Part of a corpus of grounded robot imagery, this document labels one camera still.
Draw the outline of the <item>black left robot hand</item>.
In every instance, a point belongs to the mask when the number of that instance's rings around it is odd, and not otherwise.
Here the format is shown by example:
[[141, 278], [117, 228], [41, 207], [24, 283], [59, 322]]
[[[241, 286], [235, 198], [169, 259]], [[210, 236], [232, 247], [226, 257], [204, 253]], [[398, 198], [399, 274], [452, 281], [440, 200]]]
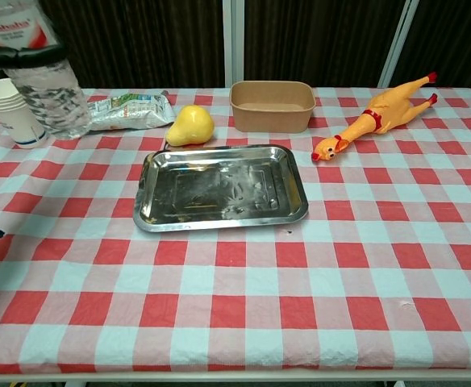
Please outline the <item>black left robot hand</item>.
[[45, 48], [0, 47], [0, 72], [35, 69], [54, 65], [67, 59], [67, 50], [61, 44]]

